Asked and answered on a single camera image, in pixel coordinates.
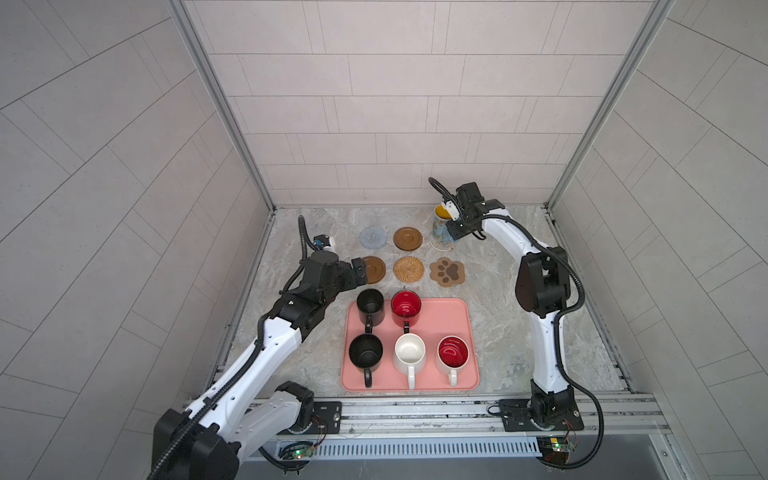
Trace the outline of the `dark wooden round coaster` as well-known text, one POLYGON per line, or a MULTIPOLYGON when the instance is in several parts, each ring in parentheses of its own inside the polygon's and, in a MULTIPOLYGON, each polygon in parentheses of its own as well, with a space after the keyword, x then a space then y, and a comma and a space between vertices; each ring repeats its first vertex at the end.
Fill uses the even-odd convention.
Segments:
POLYGON ((366 278, 368 284, 379 283, 386 275, 385 262, 376 256, 366 256, 363 258, 366 269, 366 278))

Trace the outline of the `blue-grey woven round coaster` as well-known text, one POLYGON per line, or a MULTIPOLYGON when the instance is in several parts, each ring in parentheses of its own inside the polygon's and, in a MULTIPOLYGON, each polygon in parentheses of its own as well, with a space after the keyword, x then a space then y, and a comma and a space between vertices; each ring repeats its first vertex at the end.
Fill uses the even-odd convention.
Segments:
POLYGON ((360 244, 369 250, 378 250, 384 247, 387 244, 387 239, 387 232, 378 226, 366 227, 358 236, 360 244))

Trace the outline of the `blue mug yellow inside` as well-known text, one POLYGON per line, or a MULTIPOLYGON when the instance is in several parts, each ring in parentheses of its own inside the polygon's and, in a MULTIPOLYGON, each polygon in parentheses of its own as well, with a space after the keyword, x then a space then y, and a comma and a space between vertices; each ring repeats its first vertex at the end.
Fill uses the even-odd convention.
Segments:
POLYGON ((442 205, 434 208, 430 245, 438 251, 447 252, 454 247, 454 240, 447 228, 450 220, 450 214, 442 205))

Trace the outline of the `woven rattan round coaster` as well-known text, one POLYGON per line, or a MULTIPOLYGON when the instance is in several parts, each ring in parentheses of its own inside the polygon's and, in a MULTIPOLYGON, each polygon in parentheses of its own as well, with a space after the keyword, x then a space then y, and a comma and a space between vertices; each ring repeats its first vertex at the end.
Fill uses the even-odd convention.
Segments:
POLYGON ((423 263, 416 257, 406 256, 397 260, 393 273, 398 281, 410 284, 419 281, 425 272, 423 263))

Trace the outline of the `black mug red inside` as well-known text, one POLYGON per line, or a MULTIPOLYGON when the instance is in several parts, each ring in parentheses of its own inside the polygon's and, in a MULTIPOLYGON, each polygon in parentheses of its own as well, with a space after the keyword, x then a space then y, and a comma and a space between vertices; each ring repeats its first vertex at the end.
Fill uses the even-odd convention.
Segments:
POLYGON ((422 310, 422 300, 418 294, 410 290, 401 290, 390 300, 392 318, 395 324, 409 333, 419 321, 422 310))

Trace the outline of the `cork paw print coaster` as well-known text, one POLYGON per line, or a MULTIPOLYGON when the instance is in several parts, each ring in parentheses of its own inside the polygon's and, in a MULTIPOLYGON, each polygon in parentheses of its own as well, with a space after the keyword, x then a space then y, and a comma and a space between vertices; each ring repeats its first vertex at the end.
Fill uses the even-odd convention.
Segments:
POLYGON ((462 262, 441 257, 429 266, 430 279, 443 288, 461 285, 466 281, 465 267, 462 262))

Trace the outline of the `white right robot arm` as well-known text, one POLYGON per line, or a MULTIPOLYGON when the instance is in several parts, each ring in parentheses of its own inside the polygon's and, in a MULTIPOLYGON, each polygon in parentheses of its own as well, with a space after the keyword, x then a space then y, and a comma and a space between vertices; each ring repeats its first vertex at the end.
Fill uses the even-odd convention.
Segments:
POLYGON ((566 309, 571 294, 566 251, 536 239, 511 217, 501 202, 484 198, 474 182, 460 186, 455 193, 443 187, 436 189, 450 216, 447 228, 453 239, 491 236, 518 261, 515 296, 532 322, 532 392, 545 395, 565 391, 568 382, 558 368, 556 348, 562 339, 562 329, 555 325, 555 314, 566 309))

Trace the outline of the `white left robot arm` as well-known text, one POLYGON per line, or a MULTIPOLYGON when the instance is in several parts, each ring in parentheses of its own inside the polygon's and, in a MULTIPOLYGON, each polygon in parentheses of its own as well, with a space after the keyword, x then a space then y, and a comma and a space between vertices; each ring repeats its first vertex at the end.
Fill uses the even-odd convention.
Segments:
POLYGON ((313 394, 288 383, 257 408, 257 393, 346 291, 366 284, 362 259, 332 251, 304 259, 299 285, 284 291, 257 322, 254 342, 186 410, 167 410, 154 426, 151 479, 233 479, 241 463, 281 431, 311 419, 313 394))

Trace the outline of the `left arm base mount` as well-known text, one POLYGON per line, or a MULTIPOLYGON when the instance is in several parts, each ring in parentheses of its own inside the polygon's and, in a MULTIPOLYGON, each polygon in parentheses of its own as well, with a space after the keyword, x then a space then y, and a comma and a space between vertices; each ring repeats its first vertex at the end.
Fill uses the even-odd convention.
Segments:
POLYGON ((293 425, 280 435, 338 434, 340 431, 342 403, 318 401, 314 392, 292 381, 280 384, 275 392, 293 395, 300 403, 298 417, 293 425))

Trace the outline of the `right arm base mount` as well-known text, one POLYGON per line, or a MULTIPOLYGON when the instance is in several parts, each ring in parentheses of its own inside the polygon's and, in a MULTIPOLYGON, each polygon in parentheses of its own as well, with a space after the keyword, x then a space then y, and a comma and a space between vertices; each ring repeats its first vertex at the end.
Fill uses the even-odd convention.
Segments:
POLYGON ((545 392, 531 381, 529 400, 506 398, 491 404, 486 412, 500 418, 506 432, 582 431, 584 429, 572 385, 560 392, 545 392))

